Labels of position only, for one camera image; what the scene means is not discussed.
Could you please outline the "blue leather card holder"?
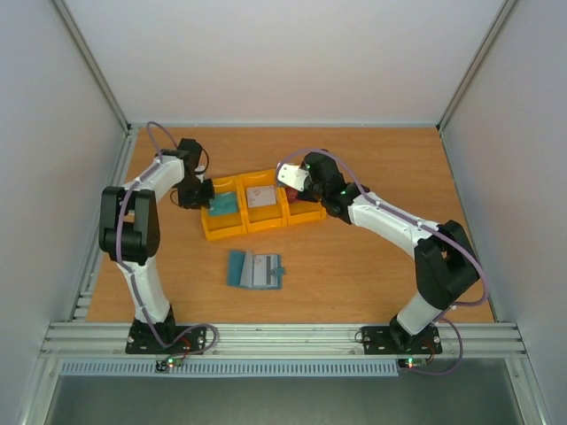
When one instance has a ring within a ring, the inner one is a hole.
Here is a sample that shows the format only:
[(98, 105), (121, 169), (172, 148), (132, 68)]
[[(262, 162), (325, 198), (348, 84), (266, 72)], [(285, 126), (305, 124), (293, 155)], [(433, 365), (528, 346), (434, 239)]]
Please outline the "blue leather card holder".
[(278, 254), (229, 253), (227, 285), (245, 290), (280, 290), (285, 268)]

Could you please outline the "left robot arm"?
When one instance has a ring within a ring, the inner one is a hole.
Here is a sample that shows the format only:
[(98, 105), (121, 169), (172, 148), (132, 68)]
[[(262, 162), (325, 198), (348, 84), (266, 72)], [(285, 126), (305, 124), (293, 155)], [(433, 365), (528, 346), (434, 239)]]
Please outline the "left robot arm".
[(98, 245), (122, 272), (135, 306), (134, 331), (157, 352), (170, 352), (178, 342), (173, 307), (163, 291), (156, 255), (160, 245), (158, 203), (170, 190), (183, 209), (209, 207), (214, 197), (210, 179), (198, 170), (204, 149), (183, 138), (172, 150), (160, 150), (151, 165), (122, 186), (103, 189)]

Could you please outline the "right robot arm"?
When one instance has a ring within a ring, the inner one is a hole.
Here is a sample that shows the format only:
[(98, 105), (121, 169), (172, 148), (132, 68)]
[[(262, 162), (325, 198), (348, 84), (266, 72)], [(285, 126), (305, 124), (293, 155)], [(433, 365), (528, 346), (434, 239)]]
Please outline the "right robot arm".
[(347, 182), (326, 151), (311, 151), (299, 166), (282, 166), (281, 183), (317, 202), (336, 219), (393, 243), (415, 263), (416, 294), (391, 319), (389, 333), (401, 352), (421, 343), (423, 331), (473, 284), (480, 265), (461, 224), (424, 220), (384, 201), (358, 182)]

